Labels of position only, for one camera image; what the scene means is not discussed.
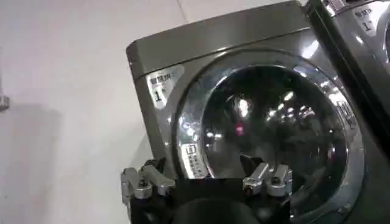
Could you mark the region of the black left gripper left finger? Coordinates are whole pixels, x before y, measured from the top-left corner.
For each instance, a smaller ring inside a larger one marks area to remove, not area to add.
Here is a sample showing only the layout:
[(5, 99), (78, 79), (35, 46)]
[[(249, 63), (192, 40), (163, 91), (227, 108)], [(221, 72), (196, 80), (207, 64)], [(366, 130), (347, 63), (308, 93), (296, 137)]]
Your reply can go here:
[(165, 174), (166, 158), (149, 159), (140, 169), (125, 168), (120, 174), (121, 200), (129, 205), (132, 198), (148, 200), (154, 192), (168, 196), (176, 187), (176, 181)]

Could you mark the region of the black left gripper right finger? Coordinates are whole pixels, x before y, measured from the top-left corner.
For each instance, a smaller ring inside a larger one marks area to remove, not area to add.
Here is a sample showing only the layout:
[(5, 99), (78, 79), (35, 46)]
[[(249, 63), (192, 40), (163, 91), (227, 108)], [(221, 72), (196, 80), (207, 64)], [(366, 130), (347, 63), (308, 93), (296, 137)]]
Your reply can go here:
[(243, 190), (247, 195), (265, 192), (271, 197), (290, 197), (293, 188), (293, 171), (286, 164), (272, 167), (261, 158), (240, 155), (245, 177)]

